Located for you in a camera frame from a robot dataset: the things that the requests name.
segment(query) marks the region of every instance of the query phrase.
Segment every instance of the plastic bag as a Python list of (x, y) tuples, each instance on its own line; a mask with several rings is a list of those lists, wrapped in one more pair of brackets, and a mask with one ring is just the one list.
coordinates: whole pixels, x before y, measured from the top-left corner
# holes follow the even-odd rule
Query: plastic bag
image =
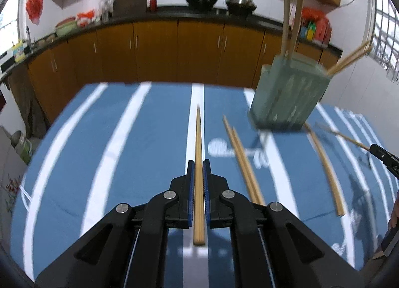
[(80, 12), (77, 14), (77, 25), (79, 27), (85, 27), (91, 23), (94, 18), (94, 9), (88, 12)]
[(38, 25), (43, 12), (43, 0), (27, 0), (25, 8), (31, 22)]

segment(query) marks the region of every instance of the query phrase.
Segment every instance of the countertop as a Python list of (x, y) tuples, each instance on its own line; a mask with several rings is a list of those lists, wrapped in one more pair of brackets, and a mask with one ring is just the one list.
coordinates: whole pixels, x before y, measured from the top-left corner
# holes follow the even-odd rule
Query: countertop
[[(140, 21), (151, 21), (151, 20), (176, 20), (176, 19), (188, 19), (188, 20), (200, 20), (203, 22), (215, 22), (221, 24), (231, 24), (246, 28), (252, 28), (257, 30), (267, 30), (271, 33), (282, 34), (283, 32), (283, 24), (281, 22), (262, 17), (257, 15), (249, 15), (246, 18), (228, 15), (226, 9), (222, 8), (214, 8), (211, 12), (202, 13), (190, 10), (188, 6), (161, 6), (158, 7), (156, 13), (146, 12), (144, 14), (137, 14), (137, 15), (129, 15), (126, 17), (118, 17), (118, 18), (110, 18), (107, 22), (100, 22), (100, 23), (92, 23), (84, 28), (77, 28), (76, 30), (70, 32), (69, 34), (61, 37), (55, 38), (52, 42), (41, 46), (39, 48), (34, 48), (30, 53), (25, 55), (25, 58), (17, 63), (13, 62), (13, 58), (9, 61), (4, 63), (3, 66), (8, 67), (5, 71), (0, 74), (0, 84), (5, 81), (5, 79), (13, 73), (13, 70), (19, 66), (20, 64), (27, 64), (38, 55), (43, 53), (44, 51), (54, 48), (61, 42), (65, 42), (66, 40), (73, 38), (75, 36), (93, 31), (98, 30), (101, 28), (124, 24), (129, 22), (140, 22)], [(315, 48), (321, 47), (313, 42), (309, 42), (307, 40), (299, 38), (301, 43), (306, 43)], [(338, 57), (341, 57), (342, 50), (329, 44), (328, 50), (335, 54)]]

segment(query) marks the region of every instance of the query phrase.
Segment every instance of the wooden chopstick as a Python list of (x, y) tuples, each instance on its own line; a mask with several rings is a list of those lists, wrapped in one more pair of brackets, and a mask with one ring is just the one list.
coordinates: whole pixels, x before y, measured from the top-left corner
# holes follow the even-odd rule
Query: wooden chopstick
[(205, 245), (205, 206), (202, 173), (201, 113), (197, 107), (196, 161), (194, 183), (194, 245)]
[(351, 64), (355, 63), (358, 59), (362, 58), (366, 53), (370, 52), (371, 49), (372, 49), (372, 46), (370, 45), (365, 51), (358, 53), (357, 55), (352, 57), (348, 62), (346, 62), (344, 65), (340, 66), (337, 71), (334, 71), (333, 73), (331, 73), (329, 75), (333, 76), (333, 75), (338, 74), (339, 72), (341, 72), (342, 70), (344, 70), (345, 68), (350, 66)]
[(364, 48), (370, 43), (369, 40), (364, 41), (358, 48), (356, 48), (353, 52), (351, 52), (348, 56), (346, 56), (345, 58), (343, 58), (342, 60), (340, 60), (336, 65), (334, 65), (332, 68), (330, 68), (327, 71), (328, 75), (334, 75), (338, 72), (340, 72), (341, 70), (343, 70), (345, 67), (347, 67), (348, 63), (351, 62), (350, 64), (352, 64), (353, 58), (358, 57), (357, 59), (361, 58), (365, 53), (369, 52), (370, 49), (364, 50)]
[(290, 49), (288, 51), (288, 60), (293, 57), (293, 53), (295, 50), (295, 45), (297, 43), (298, 33), (300, 29), (300, 21), (302, 17), (302, 8), (303, 8), (303, 0), (297, 0), (297, 7), (295, 9), (295, 18), (293, 25), (293, 33), (291, 35)]
[(256, 180), (255, 173), (253, 172), (251, 163), (249, 162), (248, 157), (245, 154), (244, 146), (243, 146), (243, 144), (242, 144), (242, 142), (240, 140), (240, 137), (238, 136), (237, 131), (235, 130), (234, 127), (233, 127), (233, 136), (234, 136), (235, 141), (236, 141), (236, 143), (238, 145), (238, 149), (240, 151), (240, 155), (243, 156), (243, 162), (245, 163), (245, 167), (247, 169), (247, 173), (248, 173), (249, 179), (251, 181), (252, 188), (253, 188), (253, 190), (255, 192), (256, 204), (266, 206), (265, 199), (263, 198), (262, 191), (261, 191), (261, 189), (259, 187), (259, 183)]
[(332, 172), (332, 166), (328, 162), (326, 151), (324, 150), (316, 133), (311, 129), (310, 125), (308, 123), (304, 123), (304, 127), (305, 127), (305, 129), (307, 129), (307, 131), (309, 132), (309, 134), (312, 138), (314, 146), (316, 147), (317, 154), (318, 154), (320, 161), (323, 165), (324, 172), (326, 173), (326, 177), (327, 177), (328, 183), (329, 183), (331, 191), (332, 191), (332, 196), (334, 198), (336, 214), (337, 214), (337, 216), (343, 216), (343, 215), (345, 215), (344, 205), (342, 203), (342, 198), (341, 198), (340, 192), (338, 190), (336, 179)]
[(284, 21), (283, 21), (283, 38), (281, 40), (281, 56), (285, 56), (287, 52), (288, 29), (290, 20), (290, 4), (291, 0), (284, 0)]
[(342, 134), (342, 133), (340, 133), (338, 131), (334, 131), (334, 130), (332, 130), (331, 128), (329, 128), (327, 126), (324, 126), (324, 125), (321, 125), (321, 124), (318, 124), (318, 123), (316, 123), (316, 126), (320, 127), (321, 129), (323, 129), (323, 130), (325, 130), (325, 131), (327, 131), (327, 132), (329, 132), (331, 134), (339, 135), (342, 138), (344, 138), (345, 140), (347, 140), (348, 142), (351, 142), (351, 143), (355, 144), (356, 146), (358, 146), (358, 147), (360, 147), (362, 149), (365, 149), (366, 151), (370, 151), (370, 148), (367, 147), (366, 145), (364, 145), (363, 143), (355, 141), (354, 139), (351, 139), (350, 137), (348, 137), (348, 136), (346, 136), (346, 135), (344, 135), (344, 134)]
[(255, 174), (252, 170), (251, 164), (245, 154), (244, 147), (235, 129), (231, 129), (226, 116), (223, 116), (223, 122), (226, 127), (227, 134), (230, 139), (231, 146), (235, 151), (235, 156), (243, 174), (245, 184), (249, 193), (249, 198), (252, 202), (258, 205), (266, 206), (265, 199), (263, 198), (262, 192), (259, 188), (258, 181), (256, 180)]

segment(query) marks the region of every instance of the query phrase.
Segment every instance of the blue tablecloth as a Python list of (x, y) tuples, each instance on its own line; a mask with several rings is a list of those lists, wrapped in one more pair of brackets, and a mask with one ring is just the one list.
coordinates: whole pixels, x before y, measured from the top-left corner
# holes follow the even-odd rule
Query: blue tablecloth
[[(194, 159), (201, 108), (203, 158), (229, 187), (248, 196), (222, 116), (235, 127), (267, 203), (282, 202), (353, 267), (360, 269), (387, 229), (398, 182), (379, 160), (315, 123), (365, 145), (370, 124), (328, 105), (308, 119), (338, 179), (346, 214), (336, 217), (330, 187), (304, 132), (258, 132), (247, 112), (251, 89), (202, 84), (90, 84), (57, 118), (25, 174), (11, 229), (11, 255), (33, 279), (120, 202), (146, 203), (185, 174)], [(170, 230), (165, 287), (233, 287), (228, 229)]]

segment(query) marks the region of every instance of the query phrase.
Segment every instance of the white stripe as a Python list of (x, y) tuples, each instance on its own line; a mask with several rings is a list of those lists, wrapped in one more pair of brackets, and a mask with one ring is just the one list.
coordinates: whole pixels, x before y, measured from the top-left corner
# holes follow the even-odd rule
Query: white stripe
[[(316, 105), (317, 110), (319, 111), (319, 113), (322, 115), (322, 117), (324, 118), (324, 120), (326, 121), (326, 123), (328, 124), (328, 126), (333, 130), (333, 131), (338, 131), (338, 128), (336, 127), (336, 125), (334, 124), (334, 122), (332, 121), (332, 119), (330, 118), (330, 116), (327, 114), (327, 112), (324, 110), (324, 108), (322, 107), (322, 105), (320, 103), (317, 103)], [(360, 168), (359, 162), (358, 160), (355, 158), (354, 154), (352, 153), (351, 149), (349, 148), (348, 144), (346, 143), (346, 141), (341, 137), (341, 136), (336, 136), (337, 141), (340, 143), (342, 149), (344, 150), (346, 157), (348, 158), (348, 160), (350, 161), (356, 176), (359, 180), (360, 183), (365, 183), (366, 179), (364, 177), (364, 174), (362, 172), (362, 169)], [(388, 213), (388, 204), (387, 204), (387, 197), (385, 195), (385, 189), (382, 185), (380, 185), (380, 191), (381, 191), (381, 195), (382, 195), (382, 201), (384, 204), (384, 211), (386, 214), (386, 219), (387, 222), (389, 221), (390, 217), (389, 217), (389, 213)], [(367, 194), (367, 192), (365, 192), (365, 197), (368, 198), (368, 196), (370, 195), (370, 192)], [(374, 214), (370, 214), (370, 219), (374, 219)]]
[(104, 216), (109, 189), (112, 184), (116, 166), (118, 165), (119, 157), (150, 88), (151, 82), (143, 82), (139, 85), (137, 90), (130, 97), (105, 147), (87, 198), (80, 236), (84, 235)]
[[(245, 88), (244, 95), (248, 106), (251, 107), (254, 90)], [(291, 187), (290, 177), (285, 169), (283, 159), (280, 155), (273, 134), (269, 131), (258, 131), (258, 134), (264, 152), (269, 160), (269, 169), (276, 188), (277, 200), (299, 218), (297, 202), (295, 201), (293, 189)]]
[(35, 280), (33, 276), (33, 233), (36, 225), (37, 213), (39, 212), (45, 187), (53, 171), (55, 163), (57, 162), (60, 153), (68, 141), (69, 136), (75, 129), (78, 122), (81, 120), (82, 116), (101, 96), (107, 86), (108, 85), (106, 83), (99, 84), (96, 89), (87, 97), (87, 99), (79, 106), (79, 108), (72, 114), (72, 116), (68, 118), (52, 141), (40, 167), (35, 186), (33, 187), (31, 203), (26, 216), (22, 247), (23, 267), (25, 273), (32, 281)]
[[(369, 146), (371, 146), (372, 144), (374, 144), (374, 143), (372, 142), (371, 138), (369, 137), (369, 135), (367, 134), (366, 130), (363, 128), (362, 124), (360, 124), (360, 122), (359, 122), (358, 119), (356, 118), (356, 116), (352, 115), (351, 118), (353, 119), (353, 121), (356, 123), (356, 125), (358, 126), (358, 128), (360, 129), (360, 131), (362, 132), (362, 134), (364, 135), (364, 137), (366, 138), (366, 141), (368, 142)], [(381, 165), (382, 165), (382, 169), (385, 171), (385, 174), (386, 174), (386, 176), (387, 176), (387, 178), (388, 178), (388, 182), (390, 183), (390, 190), (391, 190), (391, 194), (392, 194), (392, 200), (393, 200), (393, 202), (395, 202), (396, 197), (395, 197), (395, 193), (394, 193), (394, 187), (392, 186), (391, 177), (390, 177), (390, 175), (388, 174), (388, 170), (386, 169), (384, 163), (383, 163), (381, 160), (380, 160), (380, 163), (381, 163)], [(375, 166), (374, 161), (373, 161), (372, 159), (370, 159), (370, 165), (372, 166), (372, 168), (374, 167), (374, 168), (373, 168), (373, 172), (374, 172), (374, 170), (376, 170), (376, 172), (377, 172), (376, 166)]]
[[(370, 127), (370, 125), (368, 124), (368, 122), (366, 121), (366, 119), (365, 119), (362, 115), (360, 115), (360, 118), (361, 118), (361, 120), (363, 121), (363, 123), (366, 125), (366, 127), (368, 128), (368, 130), (370, 131), (370, 133), (371, 133), (372, 137), (374, 138), (376, 144), (379, 145), (380, 147), (382, 147), (381, 142), (378, 140), (376, 134), (374, 133), (374, 131), (372, 130), (372, 128)], [(364, 131), (363, 134), (364, 134), (364, 136), (366, 137), (366, 139), (367, 139), (368, 141), (370, 140), (370, 145), (373, 144), (373, 142), (371, 141), (371, 139), (370, 139), (370, 137), (368, 136), (367, 132)], [(390, 182), (391, 190), (393, 190), (393, 187), (392, 187), (392, 180), (391, 180), (391, 173), (390, 173), (390, 171), (386, 168), (385, 164), (384, 164), (382, 161), (380, 161), (380, 163), (381, 163), (381, 165), (382, 165), (382, 169), (383, 169), (384, 172), (385, 172), (385, 175), (387, 176), (387, 178), (388, 178), (388, 180), (389, 180), (389, 182)], [(396, 187), (397, 187), (397, 189), (399, 189), (398, 178), (396, 178), (396, 177), (394, 177), (394, 178), (395, 178), (395, 181), (396, 181)]]
[[(308, 140), (309, 140), (310, 144), (312, 145), (313, 149), (315, 150), (315, 152), (317, 152), (315, 144), (314, 144), (313, 139), (310, 136), (310, 134), (307, 134), (307, 137), (308, 137)], [(354, 236), (353, 236), (352, 224), (350, 222), (348, 204), (346, 203), (345, 195), (342, 190), (341, 183), (337, 177), (337, 174), (335, 173), (334, 167), (333, 167), (333, 165), (330, 161), (330, 158), (328, 157), (327, 154), (326, 154), (326, 161), (331, 170), (332, 176), (334, 178), (334, 182), (337, 185), (338, 193), (340, 195), (342, 205), (344, 207), (345, 215), (340, 217), (340, 221), (341, 221), (342, 230), (344, 231), (346, 260), (352, 267), (355, 267), (355, 241), (354, 241)]]
[[(338, 107), (335, 107), (335, 112), (337, 113), (338, 117), (344, 122), (345, 126), (348, 128), (348, 130), (351, 133), (351, 135), (354, 138), (354, 140), (356, 140), (356, 141), (361, 143), (361, 140), (360, 140), (358, 134), (356, 133), (356, 131), (354, 130), (352, 125), (349, 123), (349, 121), (346, 119), (346, 117), (344, 116), (342, 111)], [(373, 174), (374, 174), (374, 177), (375, 177), (377, 183), (378, 184), (382, 183), (381, 179), (380, 179), (380, 175), (378, 174), (376, 166), (374, 165), (374, 162), (372, 160), (370, 160), (370, 166), (372, 168), (372, 171), (373, 171)], [(362, 190), (364, 192), (364, 196), (366, 198), (366, 202), (367, 202), (367, 206), (368, 206), (368, 210), (369, 210), (370, 223), (371, 223), (371, 226), (372, 226), (373, 244), (374, 244), (374, 249), (376, 249), (377, 245), (378, 245), (378, 241), (377, 241), (377, 225), (376, 225), (376, 220), (375, 220), (375, 217), (374, 217), (374, 206), (373, 206), (372, 199), (371, 199), (370, 188), (368, 187), (365, 178), (359, 179), (359, 181), (360, 181), (360, 185), (362, 187)]]
[[(187, 171), (188, 161), (195, 161), (196, 157), (196, 125), (198, 105), (201, 113), (202, 159), (205, 159), (203, 84), (193, 83), (191, 91), (190, 114), (188, 118), (186, 165), (184, 172)], [(192, 227), (183, 230), (183, 287), (208, 288), (209, 270), (207, 230), (205, 230), (205, 246), (194, 246), (193, 234)]]

